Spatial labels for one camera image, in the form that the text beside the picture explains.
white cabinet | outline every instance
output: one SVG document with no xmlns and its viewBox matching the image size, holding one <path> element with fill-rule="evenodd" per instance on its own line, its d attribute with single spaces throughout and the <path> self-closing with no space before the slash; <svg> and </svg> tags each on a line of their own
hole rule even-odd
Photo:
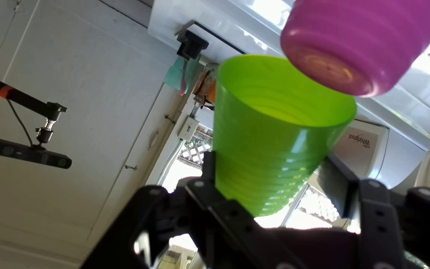
<svg viewBox="0 0 430 269">
<path fill-rule="evenodd" d="M 143 184 L 160 146 L 148 150 L 150 139 L 157 130 L 164 137 L 171 123 L 163 115 L 183 100 L 162 87 L 175 50 L 98 0 L 15 7 L 0 0 L 0 80 L 68 108 L 47 148 L 68 155 L 73 167 L 0 157 L 0 240 L 80 260 Z M 35 137 L 44 118 L 15 107 Z M 0 138 L 28 143 L 3 99 Z"/>
</svg>

cabinet door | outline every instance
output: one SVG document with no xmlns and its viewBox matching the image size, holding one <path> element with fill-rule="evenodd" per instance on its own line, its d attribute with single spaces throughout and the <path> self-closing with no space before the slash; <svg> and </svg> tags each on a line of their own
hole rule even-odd
<svg viewBox="0 0 430 269">
<path fill-rule="evenodd" d="M 100 1 L 22 1 L 0 47 L 0 80 L 68 108 L 46 148 L 73 167 L 0 157 L 0 225 L 85 245 L 175 58 Z M 34 139 L 45 119 L 15 108 Z M 28 143 L 3 99 L 0 138 Z"/>
</svg>

purple plastic cup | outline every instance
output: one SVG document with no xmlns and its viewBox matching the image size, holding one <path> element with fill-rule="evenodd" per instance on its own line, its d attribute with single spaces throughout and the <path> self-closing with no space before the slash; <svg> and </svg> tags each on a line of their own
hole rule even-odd
<svg viewBox="0 0 430 269">
<path fill-rule="evenodd" d="M 394 87 L 430 43 L 430 0 L 296 0 L 281 33 L 290 62 L 338 92 Z"/>
</svg>

green plastic cup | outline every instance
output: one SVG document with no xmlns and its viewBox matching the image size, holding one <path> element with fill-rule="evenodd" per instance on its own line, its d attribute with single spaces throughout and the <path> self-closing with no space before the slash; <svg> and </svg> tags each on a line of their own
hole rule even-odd
<svg viewBox="0 0 430 269">
<path fill-rule="evenodd" d="M 352 96 L 273 56 L 223 62 L 215 103 L 215 186 L 255 217 L 288 204 L 356 115 Z"/>
</svg>

whirlpool logo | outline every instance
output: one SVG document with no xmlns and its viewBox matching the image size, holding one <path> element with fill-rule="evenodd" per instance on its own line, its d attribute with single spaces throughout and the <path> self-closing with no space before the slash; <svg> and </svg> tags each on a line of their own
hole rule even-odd
<svg viewBox="0 0 430 269">
<path fill-rule="evenodd" d="M 350 134 L 348 139 L 352 139 L 353 142 L 362 143 L 363 147 L 365 147 L 365 148 L 370 148 L 369 139 L 366 139 L 363 136 L 364 136 L 363 134 L 361 134 L 361 135 L 357 134 L 356 136 L 353 134 Z"/>
</svg>

